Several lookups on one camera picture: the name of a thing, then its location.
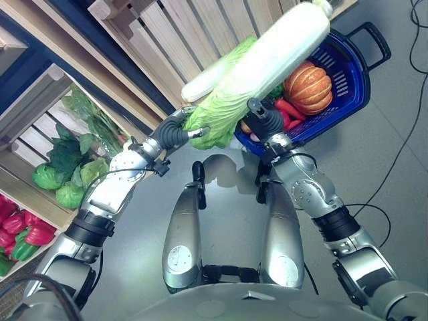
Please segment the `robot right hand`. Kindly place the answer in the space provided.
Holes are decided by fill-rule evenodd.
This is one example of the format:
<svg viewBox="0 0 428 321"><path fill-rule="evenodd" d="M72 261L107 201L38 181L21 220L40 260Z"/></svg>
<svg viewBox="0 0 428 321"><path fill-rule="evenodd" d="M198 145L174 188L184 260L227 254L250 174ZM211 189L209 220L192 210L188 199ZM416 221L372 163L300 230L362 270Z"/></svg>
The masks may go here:
<svg viewBox="0 0 428 321"><path fill-rule="evenodd" d="M284 131L284 118L269 100L251 98L247 107L249 112L244 122L262 142Z"/></svg>

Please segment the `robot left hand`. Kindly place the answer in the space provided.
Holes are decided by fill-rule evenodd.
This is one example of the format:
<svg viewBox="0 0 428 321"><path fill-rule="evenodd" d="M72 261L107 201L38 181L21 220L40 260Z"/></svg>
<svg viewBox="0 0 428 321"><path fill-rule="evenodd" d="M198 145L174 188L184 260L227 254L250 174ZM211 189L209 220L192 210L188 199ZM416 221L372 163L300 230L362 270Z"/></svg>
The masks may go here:
<svg viewBox="0 0 428 321"><path fill-rule="evenodd" d="M162 149L170 150L175 146L187 143L189 140L205 136L210 131L208 126L193 130L184 129L185 121L196 109L196 106L185 106L176 110L159 124L150 137L156 140Z"/></svg>

